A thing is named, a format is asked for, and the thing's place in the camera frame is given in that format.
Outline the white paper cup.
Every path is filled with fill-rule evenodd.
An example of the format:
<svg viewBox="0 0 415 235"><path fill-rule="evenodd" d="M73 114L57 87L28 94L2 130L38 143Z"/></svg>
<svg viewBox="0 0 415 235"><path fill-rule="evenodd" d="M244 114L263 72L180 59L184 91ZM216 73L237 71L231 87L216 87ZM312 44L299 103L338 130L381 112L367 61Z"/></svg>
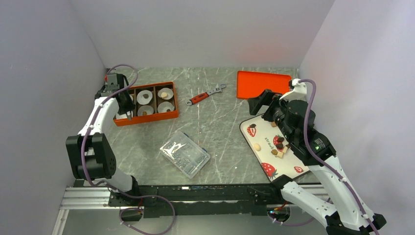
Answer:
<svg viewBox="0 0 415 235"><path fill-rule="evenodd" d="M147 105L153 99L153 93L150 90L142 90L137 94L137 103Z"/></svg>
<svg viewBox="0 0 415 235"><path fill-rule="evenodd" d="M116 116L115 116L115 118L116 119L126 119L127 118L127 115L126 114L116 114Z"/></svg>
<svg viewBox="0 0 415 235"><path fill-rule="evenodd" d="M173 96L174 96L174 92L170 88L166 87L158 91L158 97L163 100L170 100L171 98L173 98Z"/></svg>
<svg viewBox="0 0 415 235"><path fill-rule="evenodd" d="M154 113L154 108L150 105L142 105L138 108L137 116L147 116L152 115Z"/></svg>
<svg viewBox="0 0 415 235"><path fill-rule="evenodd" d="M168 101L160 103L157 107L158 113L172 112L174 110L175 110L175 106Z"/></svg>

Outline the round white chocolate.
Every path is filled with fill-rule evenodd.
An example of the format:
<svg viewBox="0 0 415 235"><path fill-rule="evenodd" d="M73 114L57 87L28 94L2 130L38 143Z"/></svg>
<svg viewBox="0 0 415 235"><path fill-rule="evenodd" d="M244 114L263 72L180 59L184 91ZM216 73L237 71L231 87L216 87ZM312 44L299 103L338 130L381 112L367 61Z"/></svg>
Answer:
<svg viewBox="0 0 415 235"><path fill-rule="evenodd" d="M260 145L257 144L257 143L254 145L254 148L255 148L256 151L260 151L261 150Z"/></svg>

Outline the strawberry print white tray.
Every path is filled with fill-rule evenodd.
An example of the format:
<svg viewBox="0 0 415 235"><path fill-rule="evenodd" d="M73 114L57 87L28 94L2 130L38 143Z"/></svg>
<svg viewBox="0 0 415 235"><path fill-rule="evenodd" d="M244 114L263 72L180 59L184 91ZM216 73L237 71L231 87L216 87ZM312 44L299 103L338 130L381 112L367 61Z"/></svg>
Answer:
<svg viewBox="0 0 415 235"><path fill-rule="evenodd" d="M275 122L265 121L258 115L241 122L239 129L269 181L282 175L294 180L310 172L294 155L288 140ZM260 151L255 150L256 143L260 145ZM284 153L282 159L276 157L278 151Z"/></svg>

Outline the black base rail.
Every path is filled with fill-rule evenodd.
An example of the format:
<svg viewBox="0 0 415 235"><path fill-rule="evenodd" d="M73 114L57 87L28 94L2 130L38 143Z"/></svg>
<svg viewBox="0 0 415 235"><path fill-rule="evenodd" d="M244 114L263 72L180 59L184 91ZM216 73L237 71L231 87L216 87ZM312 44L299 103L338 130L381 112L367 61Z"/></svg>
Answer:
<svg viewBox="0 0 415 235"><path fill-rule="evenodd" d="M108 206L140 208L144 218L169 215L250 214L265 216L285 200L270 183L139 186L142 199L111 192Z"/></svg>

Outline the red handled adjustable wrench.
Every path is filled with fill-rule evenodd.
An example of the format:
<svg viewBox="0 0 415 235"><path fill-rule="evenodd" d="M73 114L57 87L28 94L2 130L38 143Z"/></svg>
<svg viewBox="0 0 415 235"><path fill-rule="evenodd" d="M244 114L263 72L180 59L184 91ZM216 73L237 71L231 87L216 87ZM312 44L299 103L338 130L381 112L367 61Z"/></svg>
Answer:
<svg viewBox="0 0 415 235"><path fill-rule="evenodd" d="M214 88L214 89L212 89L212 90L210 90L210 91L207 91L207 92L204 92L204 93L201 93L201 94L198 94L198 95L196 95L195 97L193 97L193 98L191 98L191 99L187 100L187 101L186 101L186 105L187 105L187 106L194 105L194 104L199 103L200 101L202 101L202 100L206 99L207 97L209 97L209 96L211 96L211 95L213 95L213 94L215 94L215 93L221 93L221 92L222 92L222 90L223 90L226 86L227 86L226 84L217 84L217 85L215 86L215 88Z"/></svg>

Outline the metal tongs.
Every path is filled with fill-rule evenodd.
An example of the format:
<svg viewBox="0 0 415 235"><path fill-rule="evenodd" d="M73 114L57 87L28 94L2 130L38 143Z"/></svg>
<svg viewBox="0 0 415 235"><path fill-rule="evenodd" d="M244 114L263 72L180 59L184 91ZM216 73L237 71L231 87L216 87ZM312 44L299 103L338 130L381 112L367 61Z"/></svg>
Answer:
<svg viewBox="0 0 415 235"><path fill-rule="evenodd" d="M132 117L133 117L133 113L131 111L127 111L126 112L126 117L127 117L128 120L131 120Z"/></svg>

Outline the orange flat tray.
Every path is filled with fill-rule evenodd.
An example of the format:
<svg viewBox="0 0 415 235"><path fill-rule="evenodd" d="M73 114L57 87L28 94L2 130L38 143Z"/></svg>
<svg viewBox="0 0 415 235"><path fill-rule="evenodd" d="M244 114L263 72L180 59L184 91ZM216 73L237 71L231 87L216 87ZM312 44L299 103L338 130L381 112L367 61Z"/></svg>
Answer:
<svg viewBox="0 0 415 235"><path fill-rule="evenodd" d="M249 99L268 89L274 93L289 92L290 75L255 71L238 71L236 75L236 98Z"/></svg>

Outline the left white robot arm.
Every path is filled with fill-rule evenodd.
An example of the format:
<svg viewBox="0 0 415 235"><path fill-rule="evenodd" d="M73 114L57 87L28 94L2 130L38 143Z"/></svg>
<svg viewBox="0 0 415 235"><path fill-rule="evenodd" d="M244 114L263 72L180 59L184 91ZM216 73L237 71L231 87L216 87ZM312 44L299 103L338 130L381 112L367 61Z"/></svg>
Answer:
<svg viewBox="0 0 415 235"><path fill-rule="evenodd" d="M117 167L115 154L105 131L116 116L132 117L135 104L128 93L125 75L109 73L106 83L94 96L94 107L87 123L75 136L66 140L72 173L92 187L106 186L129 206L140 201L137 180Z"/></svg>

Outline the orange chocolate box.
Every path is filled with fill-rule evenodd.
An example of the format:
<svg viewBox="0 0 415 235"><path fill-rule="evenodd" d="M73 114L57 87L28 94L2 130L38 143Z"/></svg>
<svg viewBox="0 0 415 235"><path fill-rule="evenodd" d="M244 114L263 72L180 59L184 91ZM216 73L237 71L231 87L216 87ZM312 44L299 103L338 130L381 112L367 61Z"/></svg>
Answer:
<svg viewBox="0 0 415 235"><path fill-rule="evenodd" d="M158 91L166 87L172 89L174 92L174 96L170 100L163 100L158 97ZM138 117L137 111L138 111L138 108L142 105L137 103L137 94L142 90L150 90L153 93L153 99L147 105L150 105L154 108L154 113L152 115ZM128 120L127 118L126 119L114 118L114 123L116 124L116 126L127 126L127 125L140 124L140 123L153 122L153 121L161 121L161 120L173 119L173 118L179 117L178 98L176 95L175 84L172 81L148 84L148 85L142 85L142 86L133 86L128 90L128 92L131 96L131 99L133 100L135 104L135 109L132 111L133 117L131 120ZM157 111L158 105L165 101L172 103L175 106L175 110L172 112L158 113Z"/></svg>

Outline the clear plastic screw box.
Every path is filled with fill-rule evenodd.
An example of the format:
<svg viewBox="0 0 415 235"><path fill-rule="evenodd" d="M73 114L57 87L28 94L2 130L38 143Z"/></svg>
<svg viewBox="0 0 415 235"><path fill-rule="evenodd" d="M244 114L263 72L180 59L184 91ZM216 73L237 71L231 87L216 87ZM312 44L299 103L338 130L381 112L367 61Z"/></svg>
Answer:
<svg viewBox="0 0 415 235"><path fill-rule="evenodd" d="M160 152L189 179L210 160L207 151L181 131L173 134L160 148Z"/></svg>

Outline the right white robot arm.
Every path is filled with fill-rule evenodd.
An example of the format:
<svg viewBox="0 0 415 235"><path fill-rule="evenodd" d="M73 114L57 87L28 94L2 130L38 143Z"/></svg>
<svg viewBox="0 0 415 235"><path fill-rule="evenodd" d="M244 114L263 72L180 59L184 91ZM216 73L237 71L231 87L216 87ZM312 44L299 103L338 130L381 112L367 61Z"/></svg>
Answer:
<svg viewBox="0 0 415 235"><path fill-rule="evenodd" d="M285 175L272 180L271 200L297 205L319 221L329 235L377 235L387 221L363 202L343 171L332 143L315 129L312 102L286 101L282 94L264 90L259 96L249 98L248 104L250 115L256 115L264 105L268 107L261 117L277 125L294 156L318 178L332 204L303 191Z"/></svg>

